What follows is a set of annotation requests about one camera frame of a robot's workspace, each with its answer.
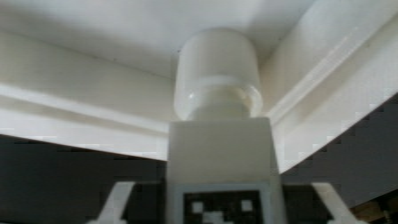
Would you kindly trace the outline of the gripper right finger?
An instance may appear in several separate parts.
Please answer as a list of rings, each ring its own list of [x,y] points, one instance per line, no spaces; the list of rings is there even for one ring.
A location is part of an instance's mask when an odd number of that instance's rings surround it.
[[[368,224],[352,214],[327,182],[284,184],[283,193],[288,224]]]

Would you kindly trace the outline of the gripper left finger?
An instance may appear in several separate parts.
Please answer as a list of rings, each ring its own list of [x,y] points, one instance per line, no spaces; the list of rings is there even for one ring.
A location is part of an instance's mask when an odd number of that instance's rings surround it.
[[[165,185],[162,181],[117,181],[101,210],[85,224],[164,224]]]

